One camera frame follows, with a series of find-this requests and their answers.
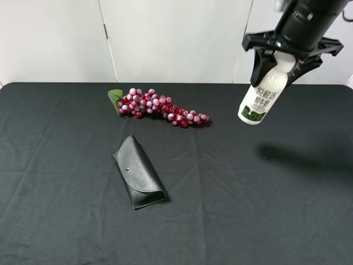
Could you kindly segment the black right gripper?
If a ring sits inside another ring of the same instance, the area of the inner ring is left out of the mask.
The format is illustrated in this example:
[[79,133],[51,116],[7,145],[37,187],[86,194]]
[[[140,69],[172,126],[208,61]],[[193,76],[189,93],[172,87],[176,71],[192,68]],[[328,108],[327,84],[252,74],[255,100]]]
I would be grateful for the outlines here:
[[306,73],[319,68],[323,60],[321,54],[331,54],[336,56],[344,45],[335,39],[321,38],[318,44],[311,50],[300,50],[294,47],[293,44],[286,40],[274,31],[265,31],[261,33],[246,33],[242,47],[245,51],[254,49],[254,66],[250,83],[252,86],[258,86],[266,74],[277,65],[274,57],[274,51],[281,51],[291,54],[298,59],[288,73],[287,84],[292,84]]

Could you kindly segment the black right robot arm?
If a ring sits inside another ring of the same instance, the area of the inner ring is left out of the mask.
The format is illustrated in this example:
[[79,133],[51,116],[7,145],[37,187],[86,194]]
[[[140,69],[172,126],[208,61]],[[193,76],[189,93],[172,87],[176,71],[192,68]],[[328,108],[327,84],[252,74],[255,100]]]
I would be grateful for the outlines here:
[[246,33],[242,47],[245,51],[255,52],[251,85],[259,85],[278,65],[275,51],[295,58],[295,65],[288,72],[288,85],[320,67],[322,54],[336,56],[343,44],[324,37],[324,34],[335,19],[344,14],[347,4],[348,1],[291,1],[273,31]]

